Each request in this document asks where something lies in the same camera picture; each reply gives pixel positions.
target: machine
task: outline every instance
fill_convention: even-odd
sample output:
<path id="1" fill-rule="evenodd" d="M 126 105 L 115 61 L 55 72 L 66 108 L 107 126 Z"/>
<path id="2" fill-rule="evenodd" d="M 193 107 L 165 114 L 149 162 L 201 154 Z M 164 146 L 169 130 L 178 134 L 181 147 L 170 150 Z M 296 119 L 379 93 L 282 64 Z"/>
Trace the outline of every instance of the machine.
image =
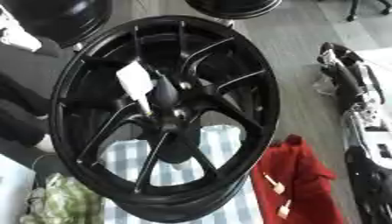
<path id="1" fill-rule="evenodd" d="M 360 216 L 365 224 L 392 223 L 392 122 L 376 74 L 343 45 L 323 44 L 318 62 L 334 85 Z"/>

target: metal part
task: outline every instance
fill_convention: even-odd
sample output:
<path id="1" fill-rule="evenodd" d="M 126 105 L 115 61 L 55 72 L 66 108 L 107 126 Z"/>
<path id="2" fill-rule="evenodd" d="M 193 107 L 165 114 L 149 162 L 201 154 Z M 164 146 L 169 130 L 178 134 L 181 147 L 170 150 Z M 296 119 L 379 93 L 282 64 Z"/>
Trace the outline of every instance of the metal part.
<path id="1" fill-rule="evenodd" d="M 258 112 L 261 112 L 261 111 L 263 111 L 263 106 L 258 106 L 255 110 Z"/>
<path id="2" fill-rule="evenodd" d="M 74 52 L 79 52 L 79 51 L 81 51 L 81 49 L 83 49 L 83 47 L 84 47 L 84 45 L 82 44 L 82 43 L 77 43 L 76 45 L 74 45 L 72 48 L 73 48 L 73 51 Z"/>
<path id="3" fill-rule="evenodd" d="M 117 108 L 124 90 L 113 74 L 134 60 L 156 83 L 147 94 L 149 117 L 134 101 Z M 149 17 L 102 34 L 75 56 L 54 89 L 50 126 L 59 157 L 86 186 L 143 219 L 189 221 L 238 192 L 270 143 L 279 105 L 269 63 L 241 34 L 196 17 Z M 199 149 L 200 120 L 210 111 L 246 132 L 241 148 L 219 168 Z M 119 178 L 97 162 L 106 139 L 130 123 L 143 132 L 137 139 L 151 148 L 137 181 Z M 204 177 L 183 185 L 151 185 L 158 160 L 177 165 L 190 158 Z"/>
<path id="4" fill-rule="evenodd" d="M 181 86 L 182 89 L 191 89 L 192 88 L 191 83 L 185 82 L 185 81 L 180 82 L 179 85 Z"/>
<path id="5" fill-rule="evenodd" d="M 345 113 L 343 121 L 347 145 L 361 147 L 367 158 L 375 164 L 392 169 L 392 157 L 384 157 L 381 153 L 384 151 L 384 153 L 392 155 L 392 129 L 386 125 L 386 123 L 390 123 L 390 120 L 385 115 L 369 118 L 366 110 L 361 112 L 351 110 Z"/>
<path id="6" fill-rule="evenodd" d="M 233 27 L 235 24 L 235 21 L 233 19 L 216 18 L 215 21 L 230 28 Z"/>

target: white object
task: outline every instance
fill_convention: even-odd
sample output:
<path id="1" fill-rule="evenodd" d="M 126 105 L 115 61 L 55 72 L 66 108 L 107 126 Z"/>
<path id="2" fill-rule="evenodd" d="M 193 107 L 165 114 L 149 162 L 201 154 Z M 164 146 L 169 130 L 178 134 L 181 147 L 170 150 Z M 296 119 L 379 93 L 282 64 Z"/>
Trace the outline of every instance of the white object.
<path id="1" fill-rule="evenodd" d="M 139 102 L 143 112 L 147 116 L 152 114 L 146 94 L 154 88 L 154 85 L 149 73 L 139 64 L 139 62 L 134 60 L 132 63 L 118 71 L 117 78 L 125 92 L 134 101 Z"/>
<path id="2" fill-rule="evenodd" d="M 215 18 L 214 21 L 227 27 L 233 27 L 233 25 L 235 24 L 235 21 L 233 19 Z"/>
<path id="3" fill-rule="evenodd" d="M 36 116 L 36 118 L 39 119 L 40 121 L 44 121 L 47 118 L 49 118 L 49 115 L 39 115 L 39 116 Z"/>
<path id="4" fill-rule="evenodd" d="M 279 210 L 277 211 L 277 216 L 286 220 L 290 213 L 290 205 L 291 205 L 291 200 L 289 199 L 285 205 L 279 207 Z"/>
<path id="5" fill-rule="evenodd" d="M 55 152 L 52 139 L 48 134 L 45 134 L 44 138 L 38 144 L 36 144 L 35 147 L 44 152 Z"/>
<path id="6" fill-rule="evenodd" d="M 20 23 L 0 4 L 0 30 L 3 36 L 0 41 L 8 46 L 15 46 L 35 53 L 42 47 L 41 42 L 33 37 Z"/>
<path id="7" fill-rule="evenodd" d="M 280 183 L 280 182 L 277 183 L 273 178 L 271 178 L 266 173 L 264 173 L 263 175 L 274 186 L 274 192 L 276 192 L 277 194 L 284 193 L 284 191 L 286 190 L 286 187 L 282 183 Z"/>
<path id="8" fill-rule="evenodd" d="M 0 154 L 0 223 L 17 224 L 26 212 L 35 172 Z"/>

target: gray floor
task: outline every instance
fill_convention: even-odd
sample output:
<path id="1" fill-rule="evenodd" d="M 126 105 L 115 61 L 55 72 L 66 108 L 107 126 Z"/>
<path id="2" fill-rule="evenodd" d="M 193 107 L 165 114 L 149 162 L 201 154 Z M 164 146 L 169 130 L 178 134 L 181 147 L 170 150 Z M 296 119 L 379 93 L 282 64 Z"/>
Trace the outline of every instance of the gray floor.
<path id="1" fill-rule="evenodd" d="M 153 15 L 186 14 L 201 16 L 179 0 L 114 0 L 114 14 L 105 29 L 133 18 Z M 359 9 L 360 19 L 344 21 L 349 1 L 285 0 L 270 14 L 238 22 L 235 29 L 248 36 L 265 54 L 278 78 L 282 95 L 282 114 L 277 138 L 299 134 L 313 146 L 318 158 L 338 175 L 332 193 L 348 223 L 361 223 L 343 164 L 339 118 L 333 99 L 318 95 L 312 83 L 319 78 L 315 63 L 319 46 L 333 41 L 356 50 L 392 46 L 392 16 L 379 14 L 375 2 L 366 1 Z M 72 56 L 49 59 L 0 45 L 0 69 L 15 80 L 49 97 L 61 68 Z M 0 152 L 16 160 L 38 155 L 15 143 L 0 143 Z"/>

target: green patterned fabric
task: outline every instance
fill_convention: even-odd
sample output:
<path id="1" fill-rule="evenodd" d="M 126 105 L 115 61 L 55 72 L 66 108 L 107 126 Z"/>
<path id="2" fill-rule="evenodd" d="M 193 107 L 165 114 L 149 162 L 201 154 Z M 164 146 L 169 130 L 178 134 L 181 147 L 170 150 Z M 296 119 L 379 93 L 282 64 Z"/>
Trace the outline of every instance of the green patterned fabric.
<path id="1" fill-rule="evenodd" d="M 46 181 L 46 189 L 31 194 L 31 212 L 22 224 L 100 224 L 102 200 L 75 178 L 54 174 Z"/>

